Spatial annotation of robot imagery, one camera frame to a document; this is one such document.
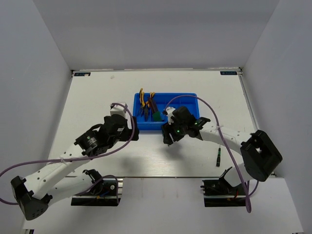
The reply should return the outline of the slim black green screwdriver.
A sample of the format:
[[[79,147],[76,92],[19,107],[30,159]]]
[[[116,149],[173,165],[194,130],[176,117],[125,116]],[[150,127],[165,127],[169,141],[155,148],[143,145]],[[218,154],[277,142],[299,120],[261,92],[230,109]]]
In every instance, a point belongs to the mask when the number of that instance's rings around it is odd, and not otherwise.
[[[220,161],[221,161],[221,147],[219,146],[217,151],[216,167],[220,167]]]

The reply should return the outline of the yellow black needle-nose pliers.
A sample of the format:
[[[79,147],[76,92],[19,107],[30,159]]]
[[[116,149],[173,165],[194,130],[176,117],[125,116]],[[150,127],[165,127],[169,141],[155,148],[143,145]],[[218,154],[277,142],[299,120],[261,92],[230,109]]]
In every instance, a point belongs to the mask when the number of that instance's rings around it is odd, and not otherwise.
[[[151,92],[150,93],[150,98],[153,98],[155,95],[155,92]],[[148,120],[148,110],[150,108],[150,104],[149,101],[144,101],[144,120],[147,121]]]

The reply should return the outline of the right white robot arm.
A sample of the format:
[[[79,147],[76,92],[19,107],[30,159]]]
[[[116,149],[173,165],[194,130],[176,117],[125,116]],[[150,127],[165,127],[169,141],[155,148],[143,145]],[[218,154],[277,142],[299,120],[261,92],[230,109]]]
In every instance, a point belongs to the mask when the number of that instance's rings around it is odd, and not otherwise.
[[[188,135],[228,147],[242,156],[241,164],[228,168],[219,177],[221,191],[225,194],[232,194],[238,185],[251,179],[266,181],[283,159],[264,131],[248,134],[221,127],[208,118],[195,118],[185,106],[168,107],[164,113],[168,118],[161,126],[164,144],[172,145]]]

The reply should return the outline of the yellow black combination pliers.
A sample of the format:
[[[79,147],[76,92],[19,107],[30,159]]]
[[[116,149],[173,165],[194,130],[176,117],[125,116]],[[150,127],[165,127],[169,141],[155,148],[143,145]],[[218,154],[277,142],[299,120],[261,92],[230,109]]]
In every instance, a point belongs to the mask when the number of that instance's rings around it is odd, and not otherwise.
[[[144,111],[145,111],[145,106],[146,106],[145,101],[144,101],[144,92],[143,92],[143,88],[141,88],[140,91],[139,91],[139,102],[140,102],[140,109],[139,109],[139,112],[138,112],[138,113],[139,113],[141,116],[143,116]]]

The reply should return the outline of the green hex key set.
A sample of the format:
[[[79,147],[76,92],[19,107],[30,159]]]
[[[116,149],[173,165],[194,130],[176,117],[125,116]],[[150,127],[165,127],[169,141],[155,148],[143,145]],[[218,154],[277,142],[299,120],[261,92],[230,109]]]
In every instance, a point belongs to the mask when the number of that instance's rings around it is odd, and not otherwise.
[[[148,102],[150,104],[150,109],[152,112],[152,117],[153,117],[153,121],[155,122],[163,122],[164,120],[161,117],[160,111],[158,110],[158,107],[155,103],[155,101],[153,100],[153,98],[148,98]]]

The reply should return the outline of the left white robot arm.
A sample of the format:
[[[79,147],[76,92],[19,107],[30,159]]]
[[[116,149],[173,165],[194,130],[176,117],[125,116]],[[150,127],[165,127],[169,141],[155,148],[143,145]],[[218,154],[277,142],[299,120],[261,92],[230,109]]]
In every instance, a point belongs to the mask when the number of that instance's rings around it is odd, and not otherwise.
[[[101,175],[96,170],[85,170],[77,177],[68,175],[92,157],[104,154],[117,142],[137,141],[139,130],[133,117],[131,128],[124,116],[112,114],[104,117],[103,124],[96,124],[79,136],[60,156],[26,177],[16,176],[11,187],[26,220],[41,216],[52,204],[67,197],[90,192],[97,195],[103,189]]]

